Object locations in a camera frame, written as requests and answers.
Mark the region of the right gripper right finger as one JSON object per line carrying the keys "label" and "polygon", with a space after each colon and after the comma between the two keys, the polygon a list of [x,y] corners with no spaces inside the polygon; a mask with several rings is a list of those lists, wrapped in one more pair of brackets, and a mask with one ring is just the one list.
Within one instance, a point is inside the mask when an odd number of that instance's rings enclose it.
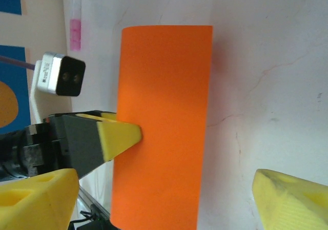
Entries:
{"label": "right gripper right finger", "polygon": [[252,192],[264,230],[328,230],[328,186],[258,169]]}

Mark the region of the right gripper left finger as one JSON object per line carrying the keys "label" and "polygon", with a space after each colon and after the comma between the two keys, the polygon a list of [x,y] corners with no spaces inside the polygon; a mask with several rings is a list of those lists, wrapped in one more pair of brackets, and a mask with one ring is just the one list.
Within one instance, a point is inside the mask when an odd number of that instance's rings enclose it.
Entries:
{"label": "right gripper left finger", "polygon": [[78,196],[74,169],[0,185],[0,230],[67,230]]}

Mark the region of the orange paper sheet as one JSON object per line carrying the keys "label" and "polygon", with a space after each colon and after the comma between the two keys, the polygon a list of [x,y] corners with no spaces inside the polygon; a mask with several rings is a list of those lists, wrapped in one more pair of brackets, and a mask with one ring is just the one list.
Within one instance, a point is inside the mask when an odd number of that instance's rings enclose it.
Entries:
{"label": "orange paper sheet", "polygon": [[197,228],[212,31],[122,31],[117,119],[143,138],[114,159],[111,222],[121,230]]}

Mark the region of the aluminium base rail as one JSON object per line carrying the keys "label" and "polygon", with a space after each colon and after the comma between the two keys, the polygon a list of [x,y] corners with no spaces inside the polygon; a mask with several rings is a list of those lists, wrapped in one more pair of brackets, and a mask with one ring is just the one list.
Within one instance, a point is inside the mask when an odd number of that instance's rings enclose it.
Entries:
{"label": "aluminium base rail", "polygon": [[77,199],[86,208],[78,211],[84,218],[71,220],[67,230],[120,230],[110,222],[110,213],[81,186]]}

